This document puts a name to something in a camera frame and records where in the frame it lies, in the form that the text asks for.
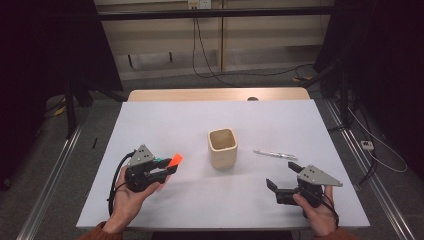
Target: wrist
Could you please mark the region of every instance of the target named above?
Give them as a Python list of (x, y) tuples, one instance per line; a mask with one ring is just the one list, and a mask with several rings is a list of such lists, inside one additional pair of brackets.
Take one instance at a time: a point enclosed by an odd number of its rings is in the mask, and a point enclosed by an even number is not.
[(126, 223), (112, 215), (112, 217), (107, 220), (102, 230), (109, 234), (121, 234), (126, 226)]
[(315, 227), (313, 228), (314, 230), (314, 235), (317, 238), (321, 238), (321, 237), (327, 237), (328, 235), (331, 235), (332, 233), (334, 233), (337, 228), (336, 227), (332, 227), (332, 226), (320, 226), (320, 227)]

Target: metal tweezers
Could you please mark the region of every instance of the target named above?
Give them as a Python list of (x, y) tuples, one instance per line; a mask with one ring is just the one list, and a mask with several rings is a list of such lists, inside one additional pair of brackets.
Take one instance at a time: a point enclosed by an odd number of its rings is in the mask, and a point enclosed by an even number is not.
[(269, 157), (276, 157), (276, 158), (285, 158), (289, 160), (296, 161), (297, 157), (291, 154), (285, 154), (285, 153), (275, 153), (275, 152), (263, 152), (261, 150), (253, 150), (256, 154), (261, 154)]

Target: power outlet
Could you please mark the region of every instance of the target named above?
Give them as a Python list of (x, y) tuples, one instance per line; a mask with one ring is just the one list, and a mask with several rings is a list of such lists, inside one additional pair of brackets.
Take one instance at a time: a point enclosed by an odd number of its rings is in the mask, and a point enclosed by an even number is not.
[(188, 9), (200, 9), (199, 8), (199, 0), (188, 0)]
[(199, 9), (212, 9), (211, 0), (199, 0)]
[(362, 149), (364, 150), (370, 150), (370, 151), (374, 150), (374, 145), (372, 144), (371, 141), (361, 141), (361, 146), (362, 146)]

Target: orange gripper tip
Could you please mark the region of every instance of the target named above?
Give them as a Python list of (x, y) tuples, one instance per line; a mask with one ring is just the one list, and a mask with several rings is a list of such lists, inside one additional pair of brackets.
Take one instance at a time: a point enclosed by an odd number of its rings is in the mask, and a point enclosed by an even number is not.
[(168, 164), (168, 167), (180, 164), (181, 160), (183, 160), (183, 156), (181, 156), (179, 153), (176, 153), (172, 158), (171, 162)]

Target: beige cup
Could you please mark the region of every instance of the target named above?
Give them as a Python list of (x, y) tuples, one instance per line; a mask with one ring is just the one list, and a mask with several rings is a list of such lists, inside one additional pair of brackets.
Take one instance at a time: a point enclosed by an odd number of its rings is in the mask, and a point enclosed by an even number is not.
[(214, 168), (227, 169), (234, 166), (238, 145), (232, 129), (225, 128), (209, 132), (208, 145)]

